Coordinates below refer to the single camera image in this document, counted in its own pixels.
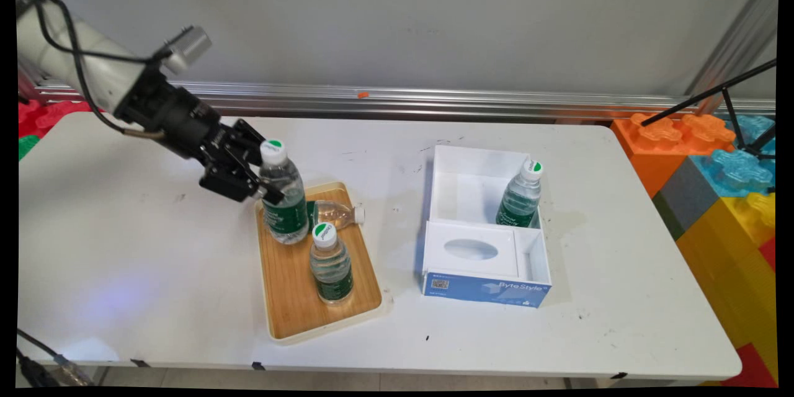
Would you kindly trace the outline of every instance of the standing water bottle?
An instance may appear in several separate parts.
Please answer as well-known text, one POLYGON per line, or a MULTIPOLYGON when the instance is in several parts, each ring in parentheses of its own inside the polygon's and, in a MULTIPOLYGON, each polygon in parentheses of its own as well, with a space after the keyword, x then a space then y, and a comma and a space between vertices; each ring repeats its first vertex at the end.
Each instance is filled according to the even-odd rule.
POLYGON ((311 230, 310 266, 317 293, 326 304, 344 300, 352 291, 352 268, 345 242, 337 237, 337 228, 329 223, 315 225, 311 230))
POLYGON ((527 157, 518 176, 513 177, 504 190, 496 213, 497 225, 530 226, 541 200, 541 174, 541 163, 527 157))
POLYGON ((287 158, 287 149, 281 141, 264 141, 260 151, 262 152, 262 167, 259 171, 261 181, 274 185, 284 194, 278 205, 262 199, 264 222, 276 241, 287 245, 297 244, 306 237, 309 230, 303 180, 295 163, 287 158))

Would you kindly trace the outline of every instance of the black cable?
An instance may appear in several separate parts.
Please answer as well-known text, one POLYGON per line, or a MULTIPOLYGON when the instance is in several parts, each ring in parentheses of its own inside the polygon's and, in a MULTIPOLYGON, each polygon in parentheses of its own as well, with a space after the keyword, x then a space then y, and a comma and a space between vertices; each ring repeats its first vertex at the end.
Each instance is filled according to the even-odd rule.
POLYGON ((47 369, 23 355, 18 347, 17 359, 19 360, 20 372, 22 372, 23 377, 28 380, 32 388, 57 388, 60 386, 58 380, 55 380, 47 369))
MULTIPOLYGON (((59 5, 59 7, 61 7, 61 5, 63 5, 61 7, 61 10, 63 10, 63 8, 66 7, 66 5, 63 4, 63 2, 60 1, 60 0, 51 0, 51 1, 53 3, 56 3, 57 5, 59 5)), ((70 53, 72 55, 73 54, 78 54, 78 55, 81 55, 81 56, 94 56, 96 58, 105 58, 106 60, 128 61, 129 63, 142 63, 142 64, 145 64, 145 65, 148 65, 148 64, 151 64, 151 63, 157 63, 157 61, 161 61, 164 58, 167 58, 168 56, 171 55, 170 52, 167 52, 167 53, 161 53, 161 54, 158 54, 158 55, 154 55, 151 58, 134 58, 134 57, 130 57, 130 56, 111 55, 110 53, 98 53, 96 51, 75 50, 74 48, 64 47, 64 46, 62 46, 62 44, 57 43, 56 41, 54 41, 52 36, 49 34, 49 30, 47 29, 47 27, 43 26, 43 9, 42 9, 42 5, 40 4, 40 0, 34 0, 33 4, 36 6, 36 13, 37 13, 38 18, 39 18, 39 24, 40 24, 40 26, 42 26, 42 35, 45 36, 45 40, 50 45, 52 45, 56 49, 61 50, 63 52, 70 53)))
POLYGON ((36 338, 31 337, 31 335, 26 334, 26 332, 24 330, 22 330, 22 329, 20 329, 18 327, 17 327, 17 335, 19 335, 20 337, 25 338, 25 340, 30 341, 37 348, 47 352, 50 355, 50 357, 57 357, 58 353, 55 352, 54 350, 52 350, 51 348, 49 348, 49 346, 47 346, 47 344, 44 344, 41 341, 38 341, 36 338))
POLYGON ((82 55, 86 53, 80 50, 80 46, 77 40, 77 32, 74 30, 74 22, 71 19, 71 14, 69 13, 69 9, 66 7, 66 4, 63 3, 62 0, 50 0, 54 4, 56 4, 63 13, 63 21, 66 22, 66 29, 69 35, 71 50, 58 45, 50 37, 49 32, 47 30, 47 24, 45 23, 45 18, 43 18, 42 1, 43 0, 34 1, 34 4, 36 6, 36 12, 39 19, 39 26, 42 28, 42 34, 43 36, 45 36, 45 40, 47 40, 47 43, 54 46, 56 49, 71 53, 72 57, 74 58, 74 69, 77 72, 77 80, 80 83, 80 88, 83 90, 83 97, 86 98, 86 102, 88 103, 88 106, 91 108, 91 112, 93 112, 94 115, 96 115, 96 117, 102 121, 102 123, 105 123, 105 125, 107 125, 111 129, 114 129, 116 132, 120 132, 123 135, 136 136, 139 138, 146 138, 150 140, 159 140, 161 138, 164 138, 165 137, 164 132, 142 132, 131 128, 122 128, 116 125, 115 123, 111 122, 110 120, 108 120, 107 117, 105 117, 105 115, 102 115, 102 112, 99 111, 99 107, 97 107, 96 103, 94 103, 94 99, 91 97, 91 93, 88 91, 88 85, 86 83, 85 74, 83 73, 83 61, 81 58, 82 55))

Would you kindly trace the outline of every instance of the yellow foam block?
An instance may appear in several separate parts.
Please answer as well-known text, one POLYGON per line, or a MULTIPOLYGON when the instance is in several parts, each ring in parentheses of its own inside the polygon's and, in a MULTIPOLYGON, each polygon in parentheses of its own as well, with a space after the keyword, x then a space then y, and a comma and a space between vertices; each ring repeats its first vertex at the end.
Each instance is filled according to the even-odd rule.
POLYGON ((684 235, 676 241, 676 244, 681 251, 681 255, 683 255, 684 259, 687 261, 689 269, 692 270, 692 275, 697 279, 700 289, 703 290, 703 294, 711 305, 711 309, 714 310, 714 315, 720 320, 720 324, 722 324, 725 334, 731 340, 731 344, 734 348, 745 346, 745 344, 751 342, 751 339, 738 324, 738 319, 734 312, 732 312, 731 307, 725 302, 725 298, 723 298, 722 293, 720 293, 714 280, 707 272, 702 259, 698 257, 697 243, 693 241, 689 231, 684 233, 684 235))
POLYGON ((720 293, 720 290, 716 286, 710 285, 703 288, 703 294, 706 295, 711 309, 714 310, 714 315, 717 315, 717 319, 720 320, 725 334, 731 340, 731 345, 738 349, 750 343, 752 341, 752 331, 746 330, 746 327, 742 325, 740 322, 741 318, 736 315, 725 296, 720 293))
POLYGON ((775 193, 725 197, 728 210, 759 247, 775 236, 775 193))
POLYGON ((681 236, 689 236, 713 279, 763 243, 742 227, 732 202, 732 197, 721 197, 681 236))
POLYGON ((714 286, 736 316, 740 336, 749 338, 777 381, 777 290, 772 268, 755 251, 718 276, 714 286))

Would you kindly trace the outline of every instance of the qr code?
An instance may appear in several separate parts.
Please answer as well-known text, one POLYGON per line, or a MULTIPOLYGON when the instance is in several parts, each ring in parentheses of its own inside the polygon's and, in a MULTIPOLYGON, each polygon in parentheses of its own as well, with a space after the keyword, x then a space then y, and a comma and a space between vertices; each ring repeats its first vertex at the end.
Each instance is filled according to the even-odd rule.
POLYGON ((442 281, 440 279, 433 279, 433 283, 430 285, 433 288, 443 288, 444 290, 449 288, 449 281, 442 281))

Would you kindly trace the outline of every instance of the lying water bottle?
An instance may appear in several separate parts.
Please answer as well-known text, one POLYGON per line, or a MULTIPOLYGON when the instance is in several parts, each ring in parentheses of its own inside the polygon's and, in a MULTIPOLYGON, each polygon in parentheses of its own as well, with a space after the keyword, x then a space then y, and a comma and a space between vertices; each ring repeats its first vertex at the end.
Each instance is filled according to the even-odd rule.
POLYGON ((313 200, 306 202, 306 211, 309 214, 309 228, 322 222, 333 224, 337 230, 348 225, 364 222, 364 208, 346 207, 345 205, 330 200, 313 200))
POLYGON ((508 183, 502 204, 496 213, 497 225, 530 226, 541 201, 541 175, 543 166, 529 157, 521 165, 518 176, 508 183))

